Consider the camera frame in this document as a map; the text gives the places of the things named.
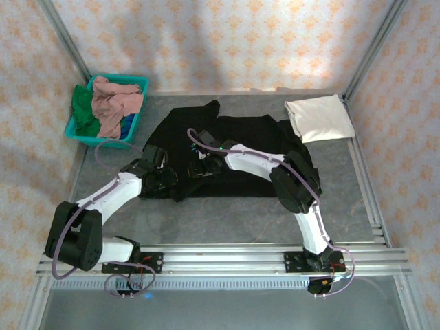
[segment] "black cloth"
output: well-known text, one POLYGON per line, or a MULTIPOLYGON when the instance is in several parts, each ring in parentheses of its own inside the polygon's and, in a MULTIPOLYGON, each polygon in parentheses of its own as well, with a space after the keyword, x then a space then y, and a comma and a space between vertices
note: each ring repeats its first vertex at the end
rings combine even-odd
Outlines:
POLYGON ((218 177, 189 178, 188 165, 198 162, 198 154, 191 151, 191 140, 186 134, 192 127, 198 133, 207 130, 220 143, 237 141, 248 148, 266 153, 299 152, 311 166, 306 146, 292 129, 289 120, 275 121, 270 115, 262 117, 217 117, 219 101, 202 107, 174 108, 159 124, 147 144, 163 148, 168 153, 167 166, 178 178, 177 186, 159 198, 182 200, 187 197, 275 197, 271 182, 241 171, 228 171, 218 177))

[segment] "pink cloth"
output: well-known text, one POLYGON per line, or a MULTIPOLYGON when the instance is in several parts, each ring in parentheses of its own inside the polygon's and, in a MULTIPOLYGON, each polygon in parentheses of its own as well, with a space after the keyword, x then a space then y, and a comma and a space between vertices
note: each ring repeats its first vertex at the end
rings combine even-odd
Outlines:
POLYGON ((98 138, 119 139, 120 122, 123 117, 139 113, 144 97, 137 85, 119 85, 105 77, 98 76, 93 81, 91 109, 99 119, 101 130, 98 138))

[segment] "blue cloth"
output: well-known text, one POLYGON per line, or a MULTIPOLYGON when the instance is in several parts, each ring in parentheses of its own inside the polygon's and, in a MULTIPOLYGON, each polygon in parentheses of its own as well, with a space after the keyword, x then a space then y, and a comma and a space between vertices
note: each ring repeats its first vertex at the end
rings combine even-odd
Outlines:
POLYGON ((121 128, 121 137, 120 140, 123 140, 129 135, 131 124, 133 124, 133 119, 135 118, 135 114, 132 113, 125 118, 125 126, 121 128))

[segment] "white cloth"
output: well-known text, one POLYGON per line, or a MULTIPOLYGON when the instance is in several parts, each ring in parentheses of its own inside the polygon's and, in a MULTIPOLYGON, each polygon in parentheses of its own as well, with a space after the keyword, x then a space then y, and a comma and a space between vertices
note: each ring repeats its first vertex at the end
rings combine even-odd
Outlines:
POLYGON ((354 138, 355 130, 338 95, 284 103, 302 143, 354 138))

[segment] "teal laundry basket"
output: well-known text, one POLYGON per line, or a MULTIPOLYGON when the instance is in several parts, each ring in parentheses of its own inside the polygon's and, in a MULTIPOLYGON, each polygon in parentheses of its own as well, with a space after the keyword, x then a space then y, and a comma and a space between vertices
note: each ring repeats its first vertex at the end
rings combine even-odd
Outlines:
MULTIPOLYGON (((137 77, 137 76, 125 76, 122 74, 98 74, 96 76, 91 77, 89 83, 87 84, 87 89, 92 91, 94 80, 97 76, 102 76, 110 80, 111 83, 117 83, 121 85, 139 85, 140 89, 142 90, 142 95, 144 96, 144 102, 142 103, 142 106, 140 108, 139 113, 135 114, 133 118, 133 122, 131 123, 129 134, 126 138, 121 139, 120 141, 133 143, 133 140, 135 138, 135 132, 138 129, 139 126, 139 120, 142 112, 144 111, 145 105, 146 105, 146 90, 149 86, 149 80, 145 77, 137 77)), ((66 136, 69 139, 75 139, 78 141, 81 141, 82 143, 86 144, 87 146, 97 146, 99 143, 103 141, 107 141, 110 139, 107 138, 101 138, 101 137, 89 137, 89 136, 78 136, 76 135, 76 125, 75 125, 75 119, 72 117, 69 121, 69 124, 66 128, 66 136)), ((102 147, 107 148, 121 148, 121 149, 128 149, 129 146, 117 143, 117 142, 109 142, 106 144, 103 144, 102 147)))

